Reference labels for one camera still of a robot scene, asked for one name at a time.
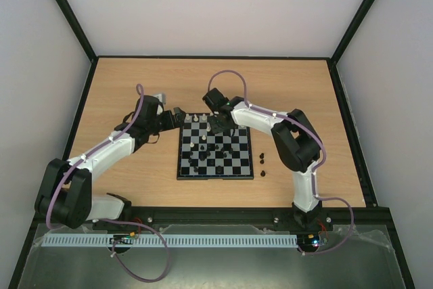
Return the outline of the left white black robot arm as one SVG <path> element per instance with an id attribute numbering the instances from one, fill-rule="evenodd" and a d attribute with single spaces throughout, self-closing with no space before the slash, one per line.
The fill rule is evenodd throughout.
<path id="1" fill-rule="evenodd" d="M 118 161 L 149 143 L 151 136 L 182 127 L 186 113 L 179 107 L 164 109 L 163 94 L 144 95 L 101 143 L 90 150 L 48 163 L 35 211 L 48 226 L 60 223 L 75 229 L 86 221 L 117 220 L 129 201 L 115 194 L 97 196 L 93 184 Z"/>

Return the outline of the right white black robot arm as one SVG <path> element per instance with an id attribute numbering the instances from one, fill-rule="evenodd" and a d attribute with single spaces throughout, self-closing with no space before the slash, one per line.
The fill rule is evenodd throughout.
<path id="1" fill-rule="evenodd" d="M 293 218 L 303 229 L 314 226 L 322 207 L 317 194 L 317 169 L 319 159 L 325 158 L 325 150 L 304 112 L 297 109 L 290 113 L 272 111 L 239 96 L 228 99 L 216 88 L 209 90 L 202 100 L 213 113 L 209 118 L 213 133 L 238 126 L 273 138 L 280 161 L 292 172 Z"/>

